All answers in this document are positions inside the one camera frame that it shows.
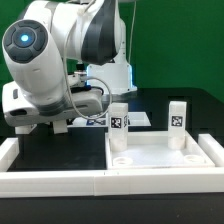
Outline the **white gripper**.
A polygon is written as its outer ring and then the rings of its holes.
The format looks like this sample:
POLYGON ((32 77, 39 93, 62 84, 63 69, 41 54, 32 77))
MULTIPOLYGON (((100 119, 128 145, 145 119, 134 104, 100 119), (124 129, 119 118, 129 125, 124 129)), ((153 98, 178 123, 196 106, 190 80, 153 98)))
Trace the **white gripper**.
MULTIPOLYGON (((77 109, 85 116, 96 115, 103 111, 101 92, 98 89, 73 93, 72 99, 77 109)), ((24 98, 15 82, 3 86, 2 109, 7 124, 12 127, 78 117, 67 99, 40 107, 31 104, 24 98)))

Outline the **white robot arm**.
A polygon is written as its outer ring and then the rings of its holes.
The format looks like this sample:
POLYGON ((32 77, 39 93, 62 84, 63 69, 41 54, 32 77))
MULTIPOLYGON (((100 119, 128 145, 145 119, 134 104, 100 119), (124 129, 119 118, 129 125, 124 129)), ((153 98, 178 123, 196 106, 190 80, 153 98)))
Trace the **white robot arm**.
POLYGON ((123 1, 34 0, 26 7, 2 38, 13 78, 2 92, 8 125, 104 116, 100 92, 85 88, 86 77, 70 78, 67 61, 102 66, 115 59, 122 46, 123 1))

